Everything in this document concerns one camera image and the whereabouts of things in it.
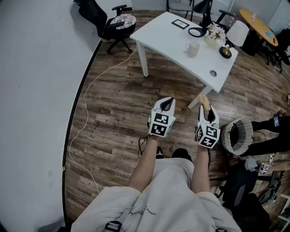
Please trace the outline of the grey cloth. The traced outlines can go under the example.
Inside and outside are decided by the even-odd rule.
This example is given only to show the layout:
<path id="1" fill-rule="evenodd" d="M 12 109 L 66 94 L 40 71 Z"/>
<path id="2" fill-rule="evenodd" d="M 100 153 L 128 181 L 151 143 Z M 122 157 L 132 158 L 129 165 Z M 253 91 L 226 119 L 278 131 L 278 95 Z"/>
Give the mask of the grey cloth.
<path id="1" fill-rule="evenodd" d="M 253 171 L 259 172 L 260 166 L 261 166 L 260 161 L 257 161 L 256 159 L 254 159 L 252 157 L 247 158 L 245 161 L 245 165 L 244 165 L 245 169 L 249 170 L 251 172 L 253 172 Z"/>

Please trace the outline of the white shade brass table lamp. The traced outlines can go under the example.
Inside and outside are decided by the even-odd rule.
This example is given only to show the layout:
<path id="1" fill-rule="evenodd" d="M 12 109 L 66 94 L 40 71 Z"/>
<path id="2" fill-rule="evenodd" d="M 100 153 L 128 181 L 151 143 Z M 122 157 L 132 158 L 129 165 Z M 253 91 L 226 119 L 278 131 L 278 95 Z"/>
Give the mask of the white shade brass table lamp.
<path id="1" fill-rule="evenodd" d="M 232 57 L 230 48 L 242 47 L 246 40 L 248 32 L 248 26 L 243 22 L 237 20 L 226 33 L 226 42 L 224 46 L 219 49 L 220 54 L 224 58 L 230 59 Z"/>

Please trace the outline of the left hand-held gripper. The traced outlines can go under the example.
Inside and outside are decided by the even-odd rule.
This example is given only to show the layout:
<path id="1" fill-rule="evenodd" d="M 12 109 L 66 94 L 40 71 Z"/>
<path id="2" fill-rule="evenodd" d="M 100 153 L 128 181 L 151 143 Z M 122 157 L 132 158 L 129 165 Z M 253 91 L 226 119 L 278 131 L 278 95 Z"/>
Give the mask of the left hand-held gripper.
<path id="1" fill-rule="evenodd" d="M 165 97 L 155 103 L 155 110 L 151 111 L 149 122 L 149 135 L 166 137 L 175 122 L 175 104 L 173 97 Z"/>

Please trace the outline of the yellow round table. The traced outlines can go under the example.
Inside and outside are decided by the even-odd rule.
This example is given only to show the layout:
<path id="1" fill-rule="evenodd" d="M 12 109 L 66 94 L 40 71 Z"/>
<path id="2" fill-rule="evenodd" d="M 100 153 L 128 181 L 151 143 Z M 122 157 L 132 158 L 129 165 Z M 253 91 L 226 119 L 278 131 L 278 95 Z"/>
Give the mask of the yellow round table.
<path id="1" fill-rule="evenodd" d="M 240 15 L 242 18 L 269 44 L 271 44 L 274 47 L 278 46 L 278 40 L 275 37 L 274 33 L 271 31 L 271 29 L 256 16 L 256 21 L 254 23 L 251 23 L 251 15 L 253 14 L 250 11 L 247 11 L 245 9 L 239 10 Z"/>

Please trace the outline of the black picture frame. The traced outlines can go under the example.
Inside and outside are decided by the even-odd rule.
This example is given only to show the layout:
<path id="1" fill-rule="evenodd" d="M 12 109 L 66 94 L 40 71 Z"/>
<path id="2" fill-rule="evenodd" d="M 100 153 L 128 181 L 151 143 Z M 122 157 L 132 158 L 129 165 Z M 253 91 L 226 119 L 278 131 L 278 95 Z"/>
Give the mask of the black picture frame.
<path id="1" fill-rule="evenodd" d="M 189 27 L 189 24 L 188 23 L 185 23 L 179 19 L 176 19 L 175 21 L 173 21 L 171 24 L 181 28 L 181 29 L 186 29 Z"/>

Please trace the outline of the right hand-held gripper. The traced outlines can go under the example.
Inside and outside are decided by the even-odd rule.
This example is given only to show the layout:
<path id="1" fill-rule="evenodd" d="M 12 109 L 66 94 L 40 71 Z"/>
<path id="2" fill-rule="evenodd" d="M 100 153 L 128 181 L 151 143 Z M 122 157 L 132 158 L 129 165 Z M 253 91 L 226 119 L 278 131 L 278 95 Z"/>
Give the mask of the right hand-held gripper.
<path id="1" fill-rule="evenodd" d="M 200 146 L 212 149 L 219 141 L 220 137 L 219 116 L 214 107 L 210 105 L 209 122 L 211 124 L 205 125 L 207 120 L 204 117 L 204 106 L 201 104 L 198 115 L 198 121 L 200 123 L 198 123 L 196 138 Z"/>

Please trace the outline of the person's right forearm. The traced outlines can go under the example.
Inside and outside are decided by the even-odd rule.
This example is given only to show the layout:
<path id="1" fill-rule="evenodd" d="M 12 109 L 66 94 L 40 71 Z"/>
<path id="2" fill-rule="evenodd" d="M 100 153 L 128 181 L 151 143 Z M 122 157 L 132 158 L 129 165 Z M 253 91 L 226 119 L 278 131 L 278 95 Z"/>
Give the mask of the person's right forearm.
<path id="1" fill-rule="evenodd" d="M 208 163 L 209 163 L 208 149 L 206 147 L 198 145 L 196 162 L 194 164 L 194 170 L 191 181 L 191 190 L 194 193 L 210 191 Z"/>

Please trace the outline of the pink flowers in cream pot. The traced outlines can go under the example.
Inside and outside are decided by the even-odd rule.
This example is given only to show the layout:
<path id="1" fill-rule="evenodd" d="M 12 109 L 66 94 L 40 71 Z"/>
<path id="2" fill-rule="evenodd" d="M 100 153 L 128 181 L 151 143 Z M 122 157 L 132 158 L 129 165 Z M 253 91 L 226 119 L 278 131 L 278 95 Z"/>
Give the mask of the pink flowers in cream pot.
<path id="1" fill-rule="evenodd" d="M 207 36 L 205 37 L 205 42 L 209 46 L 215 46 L 217 43 L 217 40 L 219 40 L 222 44 L 226 43 L 226 33 L 223 28 L 218 26 L 215 23 L 211 23 L 207 27 L 208 33 Z"/>

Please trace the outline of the grey chair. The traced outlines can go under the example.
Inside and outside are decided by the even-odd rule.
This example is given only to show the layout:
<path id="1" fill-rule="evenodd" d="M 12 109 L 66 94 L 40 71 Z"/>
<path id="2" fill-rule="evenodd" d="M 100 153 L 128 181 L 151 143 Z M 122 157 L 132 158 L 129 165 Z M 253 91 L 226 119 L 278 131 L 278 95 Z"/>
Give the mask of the grey chair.
<path id="1" fill-rule="evenodd" d="M 191 12 L 190 21 L 193 18 L 194 0 L 166 0 L 166 11 L 175 10 L 179 12 L 186 12 L 185 19 L 189 12 Z"/>

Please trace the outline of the person's right shoe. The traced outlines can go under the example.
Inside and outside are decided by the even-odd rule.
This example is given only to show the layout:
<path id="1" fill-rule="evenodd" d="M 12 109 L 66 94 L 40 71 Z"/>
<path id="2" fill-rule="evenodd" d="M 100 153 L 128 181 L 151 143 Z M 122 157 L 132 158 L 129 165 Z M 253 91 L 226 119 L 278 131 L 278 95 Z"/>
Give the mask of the person's right shoe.
<path id="1" fill-rule="evenodd" d="M 188 154 L 188 151 L 184 148 L 176 149 L 173 152 L 171 158 L 183 158 L 183 159 L 186 159 L 186 160 L 189 160 L 190 162 L 192 162 L 191 156 Z"/>

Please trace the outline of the cream ceramic mug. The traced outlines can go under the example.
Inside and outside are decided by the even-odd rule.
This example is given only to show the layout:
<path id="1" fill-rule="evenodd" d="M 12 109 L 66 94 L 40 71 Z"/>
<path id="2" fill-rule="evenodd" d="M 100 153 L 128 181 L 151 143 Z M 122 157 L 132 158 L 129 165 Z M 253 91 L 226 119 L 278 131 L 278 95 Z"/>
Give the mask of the cream ceramic mug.
<path id="1" fill-rule="evenodd" d="M 190 58 L 195 57 L 198 54 L 200 44 L 198 42 L 191 42 L 185 44 L 186 53 Z"/>

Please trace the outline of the black high-back office chair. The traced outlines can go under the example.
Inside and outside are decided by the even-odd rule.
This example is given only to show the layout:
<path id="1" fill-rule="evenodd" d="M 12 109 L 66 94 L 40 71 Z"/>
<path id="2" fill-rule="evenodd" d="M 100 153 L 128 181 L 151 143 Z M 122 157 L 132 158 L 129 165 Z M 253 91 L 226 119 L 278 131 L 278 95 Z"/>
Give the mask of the black high-back office chair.
<path id="1" fill-rule="evenodd" d="M 111 54 L 111 49 L 119 42 L 122 42 L 128 49 L 129 53 L 132 53 L 132 49 L 129 48 L 125 39 L 129 38 L 134 33 L 135 25 L 127 29 L 117 30 L 116 27 L 123 25 L 123 23 L 110 24 L 116 16 L 120 14 L 128 14 L 128 11 L 132 11 L 131 7 L 120 5 L 112 8 L 113 11 L 116 11 L 116 16 L 108 19 L 105 11 L 101 9 L 95 0 L 74 0 L 73 2 L 79 6 L 79 14 L 96 27 L 97 35 L 101 39 L 114 41 L 107 50 L 108 54 Z"/>

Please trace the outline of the white table leg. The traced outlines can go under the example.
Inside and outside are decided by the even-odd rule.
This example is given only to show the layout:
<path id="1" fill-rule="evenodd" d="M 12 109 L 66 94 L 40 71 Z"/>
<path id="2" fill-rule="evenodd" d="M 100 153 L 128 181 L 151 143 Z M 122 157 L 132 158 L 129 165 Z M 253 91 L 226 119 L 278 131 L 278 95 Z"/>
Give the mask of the white table leg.
<path id="1" fill-rule="evenodd" d="M 148 77 L 149 73 L 148 73 L 148 67 L 147 67 L 147 61 L 146 61 L 145 47 L 139 42 L 137 42 L 136 44 L 137 44 L 137 49 L 138 49 L 138 54 L 140 58 L 143 75 L 144 77 Z"/>
<path id="2" fill-rule="evenodd" d="M 210 86 L 206 86 L 198 95 L 197 97 L 188 105 L 188 108 L 193 108 L 197 103 L 200 102 L 200 100 L 203 99 L 203 96 L 206 96 L 212 88 Z"/>

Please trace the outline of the person's left forearm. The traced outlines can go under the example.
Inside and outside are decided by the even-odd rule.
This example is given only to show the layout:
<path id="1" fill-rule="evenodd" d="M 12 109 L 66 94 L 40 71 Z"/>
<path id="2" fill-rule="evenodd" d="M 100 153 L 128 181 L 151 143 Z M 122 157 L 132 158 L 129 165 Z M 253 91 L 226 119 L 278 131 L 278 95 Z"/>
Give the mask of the person's left forearm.
<path id="1" fill-rule="evenodd" d="M 155 168 L 158 142 L 159 137 L 155 135 L 149 137 L 143 155 L 130 177 L 128 185 L 130 188 L 143 192 L 150 184 Z"/>

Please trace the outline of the floral seat cushion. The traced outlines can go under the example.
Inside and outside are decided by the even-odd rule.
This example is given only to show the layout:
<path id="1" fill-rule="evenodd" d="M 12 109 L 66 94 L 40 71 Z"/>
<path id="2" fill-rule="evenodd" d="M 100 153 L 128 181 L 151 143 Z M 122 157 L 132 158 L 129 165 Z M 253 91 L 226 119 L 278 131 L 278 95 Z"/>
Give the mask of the floral seat cushion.
<path id="1" fill-rule="evenodd" d="M 127 29 L 136 24 L 136 17 L 132 14 L 120 14 L 116 16 L 110 24 L 123 23 L 123 25 L 116 27 L 117 30 Z"/>

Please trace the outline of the black desk lamp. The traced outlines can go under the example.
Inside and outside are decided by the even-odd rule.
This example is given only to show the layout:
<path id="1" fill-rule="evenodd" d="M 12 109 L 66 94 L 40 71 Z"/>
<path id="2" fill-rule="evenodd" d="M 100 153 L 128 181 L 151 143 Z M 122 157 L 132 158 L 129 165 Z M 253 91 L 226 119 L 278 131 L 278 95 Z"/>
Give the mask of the black desk lamp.
<path id="1" fill-rule="evenodd" d="M 199 24 L 200 27 L 191 27 L 188 29 L 188 33 L 196 38 L 200 38 L 206 35 L 207 27 L 212 23 L 211 21 L 211 7 L 213 0 L 202 0 L 200 3 L 192 7 L 192 10 L 196 13 L 203 15 L 203 20 Z"/>

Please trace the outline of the grey pleated basket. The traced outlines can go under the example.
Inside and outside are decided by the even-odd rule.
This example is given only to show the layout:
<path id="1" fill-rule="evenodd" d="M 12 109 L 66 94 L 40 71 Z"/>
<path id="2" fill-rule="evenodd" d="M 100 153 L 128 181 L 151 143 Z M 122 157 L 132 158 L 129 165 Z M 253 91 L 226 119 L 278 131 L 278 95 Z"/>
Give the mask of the grey pleated basket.
<path id="1" fill-rule="evenodd" d="M 244 154 L 252 143 L 253 128 L 248 117 L 235 119 L 222 129 L 221 142 L 230 153 L 240 156 Z"/>

